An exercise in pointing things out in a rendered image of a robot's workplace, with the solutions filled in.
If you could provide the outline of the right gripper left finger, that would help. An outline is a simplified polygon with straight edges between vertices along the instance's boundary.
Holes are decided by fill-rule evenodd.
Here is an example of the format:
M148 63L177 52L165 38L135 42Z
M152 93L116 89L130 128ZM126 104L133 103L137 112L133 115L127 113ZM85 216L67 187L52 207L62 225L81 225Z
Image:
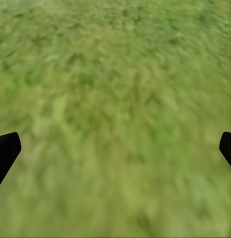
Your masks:
M0 136L0 184L21 151L17 132Z

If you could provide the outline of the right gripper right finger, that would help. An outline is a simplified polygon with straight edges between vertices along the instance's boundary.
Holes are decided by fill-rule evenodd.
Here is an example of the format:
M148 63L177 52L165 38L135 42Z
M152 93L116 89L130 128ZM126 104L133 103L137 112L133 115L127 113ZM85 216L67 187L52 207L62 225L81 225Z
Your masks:
M231 166L231 133L230 132L225 131L223 133L221 137L219 149Z

